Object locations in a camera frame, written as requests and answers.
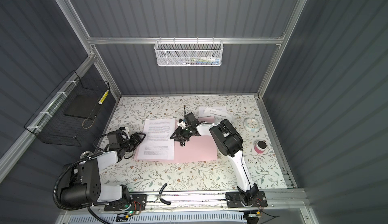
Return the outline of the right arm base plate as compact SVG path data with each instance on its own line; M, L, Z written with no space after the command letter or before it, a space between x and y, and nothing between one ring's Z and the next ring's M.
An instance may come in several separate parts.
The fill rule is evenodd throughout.
M228 208L267 207L267 198L263 191L257 194L245 195L239 192L226 192L225 199Z

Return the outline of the pink file folder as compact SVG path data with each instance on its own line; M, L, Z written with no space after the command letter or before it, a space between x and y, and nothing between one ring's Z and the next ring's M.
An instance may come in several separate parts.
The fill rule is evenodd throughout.
M211 161L217 159L217 146L211 136L192 136L190 141L186 142L184 147L180 146L180 142L174 141L174 159L173 160L155 160L167 163L185 163Z

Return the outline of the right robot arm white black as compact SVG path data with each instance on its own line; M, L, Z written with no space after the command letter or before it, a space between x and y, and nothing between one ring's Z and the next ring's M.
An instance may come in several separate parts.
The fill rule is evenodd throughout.
M243 139L231 122L224 119L220 123L208 123L199 121L193 113L189 113L178 121L170 139L184 147L193 136L212 136L218 150L227 156L231 163L241 203L244 206L252 206L259 194L259 188L249 174L244 160Z

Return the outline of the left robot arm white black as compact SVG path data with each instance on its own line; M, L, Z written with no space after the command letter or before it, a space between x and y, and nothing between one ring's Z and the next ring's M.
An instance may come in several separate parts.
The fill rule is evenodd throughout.
M126 153L134 153L145 138L144 133L129 135L124 127L97 137L94 147L98 153L84 154L63 167L52 193L56 206L67 211L97 205L112 211L136 209L128 188L102 184L100 172L125 159Z

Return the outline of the printed white paper sheet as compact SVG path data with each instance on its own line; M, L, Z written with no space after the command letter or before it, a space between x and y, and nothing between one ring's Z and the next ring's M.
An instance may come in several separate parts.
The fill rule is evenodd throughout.
M144 141L139 145L136 159L140 160L173 160L174 140L170 139L175 131L175 120L147 119L143 133Z

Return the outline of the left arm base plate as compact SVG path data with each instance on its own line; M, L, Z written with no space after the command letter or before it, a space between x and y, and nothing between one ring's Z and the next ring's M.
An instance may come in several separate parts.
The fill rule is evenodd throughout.
M146 208L147 197L146 194L131 194L129 200L123 197L109 202L104 207L104 211L143 211Z

